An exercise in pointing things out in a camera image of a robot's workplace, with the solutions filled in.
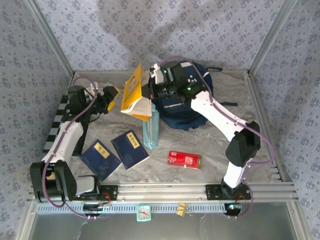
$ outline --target marble surface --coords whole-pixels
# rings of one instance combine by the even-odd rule
[[[75,76],[77,77],[79,74],[83,75],[83,73],[76,72]],[[99,72],[88,74],[87,72],[86,74],[95,79],[101,89],[106,85],[114,85],[121,90],[124,89],[124,83],[131,75],[129,72],[113,72],[113,74]],[[238,107],[230,106],[228,109],[248,122],[254,120],[255,113],[245,81],[241,78],[218,72],[212,73],[211,76],[216,100],[220,102],[238,102]],[[110,113],[101,115],[97,121],[89,125],[83,151],[93,144],[96,139],[99,139],[111,152],[118,156],[111,140],[128,130],[134,130],[140,141],[143,141],[142,121],[120,112],[122,96],[122,94],[118,96],[116,105]],[[150,158],[130,170],[125,170],[123,165],[120,166],[104,182],[220,182],[227,171],[228,160],[225,156],[225,151],[228,144],[227,139],[220,130],[210,122],[192,131],[183,131],[171,129],[160,120],[158,147],[154,150],[149,150],[145,147]],[[185,169],[168,165],[169,151],[202,155],[201,169]],[[264,162],[267,160],[267,156],[266,147],[262,143],[261,149],[254,160]],[[79,157],[72,157],[70,168],[75,176],[92,174]],[[253,166],[248,171],[248,182],[269,182],[271,180],[271,172],[268,166]]]

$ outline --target white robotic arm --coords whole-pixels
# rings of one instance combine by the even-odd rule
[[[215,102],[215,105],[225,114],[234,118],[238,123],[247,123],[245,120],[232,114],[220,103]],[[215,125],[225,135],[229,142],[231,142],[231,140],[234,138],[236,132],[240,133],[244,129],[241,126],[234,124],[232,121],[220,114],[214,107],[212,107],[208,91],[201,91],[198,93],[195,96],[195,99],[191,100],[191,108],[205,116],[211,123],[213,123],[213,125]],[[244,173],[244,170],[245,166],[236,166],[229,161],[227,171],[223,177],[224,182],[232,189],[235,189],[241,183],[241,177]]]
[[[176,97],[182,104],[190,106],[206,117],[230,142],[225,152],[229,163],[221,181],[221,190],[224,196],[231,198],[242,185],[246,164],[252,161],[260,149],[260,138],[243,126],[259,132],[259,125],[254,121],[246,122],[232,114],[214,98],[211,99],[205,85],[190,81],[184,73],[182,64],[177,61],[171,61],[161,67],[155,64],[148,71],[151,81],[142,91],[147,93],[145,97],[149,99]]]
[[[113,86],[104,87],[103,94],[100,94],[96,85],[94,97],[88,101],[83,86],[68,88],[69,103],[64,109],[59,133],[42,161],[34,162],[30,167],[33,192],[38,202],[72,201],[83,194],[91,200],[101,197],[104,188],[97,176],[75,178],[69,164],[74,152],[81,154],[91,115],[107,114],[115,105],[114,98],[118,94],[119,90]]]

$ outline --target alarm clock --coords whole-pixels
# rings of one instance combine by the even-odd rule
[[[151,220],[151,206],[140,205],[136,207],[136,220],[138,222],[146,222]]]

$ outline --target red box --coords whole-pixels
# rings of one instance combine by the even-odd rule
[[[199,154],[170,151],[168,157],[168,164],[184,168],[200,169],[201,158],[202,157]]]

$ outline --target blue floral wall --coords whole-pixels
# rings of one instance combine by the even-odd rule
[[[255,81],[284,168],[320,240],[320,1],[299,0]]]
[[[248,69],[283,0],[36,0],[72,68],[131,70],[166,55]]]
[[[0,9],[0,239],[10,240],[69,77],[23,0]]]

